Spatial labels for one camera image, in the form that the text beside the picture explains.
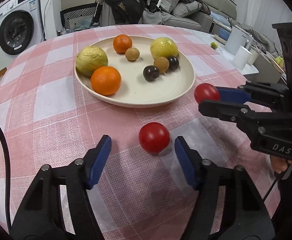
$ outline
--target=orange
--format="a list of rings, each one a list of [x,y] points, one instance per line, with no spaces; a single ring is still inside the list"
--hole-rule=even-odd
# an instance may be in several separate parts
[[[120,34],[114,38],[113,46],[114,46],[114,50],[117,53],[122,54],[122,53],[125,53],[126,50],[128,50],[129,48],[133,46],[133,42],[132,42],[132,39],[128,37],[127,35]]]
[[[99,67],[90,78],[94,91],[103,96],[116,93],[121,81],[122,77],[114,67]]]

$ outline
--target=pink checkered tablecloth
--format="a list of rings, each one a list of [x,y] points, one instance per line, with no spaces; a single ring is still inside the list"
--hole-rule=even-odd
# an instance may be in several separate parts
[[[74,76],[75,56],[85,46],[119,34],[173,39],[195,69],[194,87],[173,103],[148,109],[114,106],[93,97]],[[172,139],[184,136],[191,148],[219,166],[243,165],[264,196],[274,180],[268,157],[250,148],[250,140],[236,124],[202,116],[193,96],[195,86],[201,82],[237,87],[245,81],[199,36],[162,25],[95,28],[25,50],[8,67],[0,83],[0,126],[11,160],[12,220],[43,164],[68,165],[107,134],[113,141],[112,151],[98,186],[88,191],[105,239],[180,239],[197,193],[187,185],[174,149],[163,156],[142,150],[138,132],[149,122],[165,125]],[[254,104],[250,107],[267,111]],[[0,144],[0,224],[7,228],[4,170]],[[66,228],[73,232],[63,187],[61,200]],[[279,200],[275,187],[265,202],[271,216]],[[213,232],[218,230],[222,201],[218,206]]]

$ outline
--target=human hand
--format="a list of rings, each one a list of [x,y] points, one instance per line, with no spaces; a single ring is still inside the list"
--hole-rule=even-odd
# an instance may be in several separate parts
[[[280,174],[282,171],[286,171],[287,169],[287,163],[292,164],[292,161],[287,161],[285,159],[275,157],[273,155],[270,155],[271,165],[273,170]]]

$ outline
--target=washing machine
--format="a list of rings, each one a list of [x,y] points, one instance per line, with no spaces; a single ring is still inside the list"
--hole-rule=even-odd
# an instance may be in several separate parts
[[[43,40],[40,0],[5,0],[0,4],[0,70]]]
[[[8,0],[0,7],[0,49],[18,55],[43,40],[40,0]]]

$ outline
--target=white container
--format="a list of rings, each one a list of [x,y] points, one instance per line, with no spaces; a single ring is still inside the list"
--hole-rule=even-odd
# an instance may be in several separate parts
[[[234,25],[232,28],[232,32],[229,35],[229,38],[225,44],[225,49],[235,55],[240,46],[245,46],[245,48],[248,49],[252,41],[253,37],[248,32],[238,27],[237,25]]]
[[[235,57],[232,60],[232,64],[239,70],[242,70],[245,65],[247,64],[248,59],[252,53],[250,53],[247,49],[243,46],[240,46],[238,51],[235,54]]]
[[[255,60],[257,59],[257,57],[259,56],[259,53],[254,49],[254,48],[251,48],[250,49],[250,53],[252,53],[252,55],[250,56],[250,58],[248,59],[247,63],[249,65],[253,65]]]

